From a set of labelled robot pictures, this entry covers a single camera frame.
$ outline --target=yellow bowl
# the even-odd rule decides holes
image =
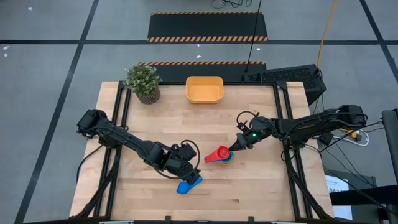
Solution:
[[[221,77],[188,77],[185,94],[191,103],[218,103],[224,96]]]

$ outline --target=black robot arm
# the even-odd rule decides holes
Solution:
[[[246,122],[242,123],[237,119],[238,128],[242,133],[236,134],[237,140],[229,148],[230,151],[252,149],[253,144],[268,136],[281,141],[288,140],[291,146],[301,148],[313,136],[340,128],[358,130],[366,125],[368,119],[362,108],[355,105],[343,105],[337,109],[325,110],[299,119],[265,118],[259,116],[259,113],[253,115],[249,127],[246,126]]]
[[[188,143],[173,144],[168,147],[160,142],[141,140],[134,135],[117,127],[107,119],[106,113],[101,110],[88,110],[81,118],[78,133],[85,137],[99,136],[99,143],[110,148],[125,145],[136,151],[144,162],[152,166],[161,175],[167,170],[176,177],[193,185],[199,179],[199,172],[189,161],[197,154]]]

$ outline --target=concrete floor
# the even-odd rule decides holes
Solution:
[[[264,0],[270,40],[320,40],[332,0]],[[398,40],[395,0],[366,0],[384,40]],[[124,68],[142,61],[246,60],[249,45],[84,45],[70,71],[77,45],[16,44],[7,40],[79,40],[93,0],[0,0],[0,222],[12,223],[24,197],[62,86],[74,72],[65,104],[38,177],[24,221],[67,218],[75,192],[75,174],[85,140],[76,122],[95,106],[100,83],[124,79]],[[255,11],[251,7],[222,11]],[[87,40],[145,40],[152,12],[214,11],[210,0],[99,0]],[[327,40],[377,40],[359,0],[338,1]],[[398,58],[398,46],[387,46]],[[316,63],[317,45],[255,45],[253,60],[268,68]],[[321,69],[328,88],[325,107],[363,107],[369,123],[382,110],[398,108],[398,84],[379,44],[326,45]],[[376,177],[378,185],[394,184],[384,131],[370,133],[367,147],[340,143],[358,171]],[[343,160],[335,147],[330,152]],[[329,154],[330,169],[344,170]]]

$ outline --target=hazard stripe tape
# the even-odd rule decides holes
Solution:
[[[138,65],[247,65],[248,61],[233,62],[139,62]],[[250,61],[250,65],[265,65],[263,61]]]
[[[155,12],[153,15],[193,15],[193,14],[256,14],[257,12]]]
[[[149,42],[245,42],[267,41],[267,36],[149,37]]]

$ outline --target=yellow cable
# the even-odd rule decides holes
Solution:
[[[321,52],[322,52],[323,41],[325,40],[326,34],[328,33],[329,24],[330,24],[330,21],[331,21],[331,17],[333,16],[333,13],[334,13],[334,11],[335,11],[336,3],[337,3],[337,0],[334,0],[334,1],[333,1],[333,5],[332,5],[332,7],[331,7],[331,11],[330,11],[328,23],[326,23],[326,27],[325,27],[325,31],[323,32],[321,44],[319,45],[317,68],[319,68],[319,64],[320,64],[320,62],[321,62]]]

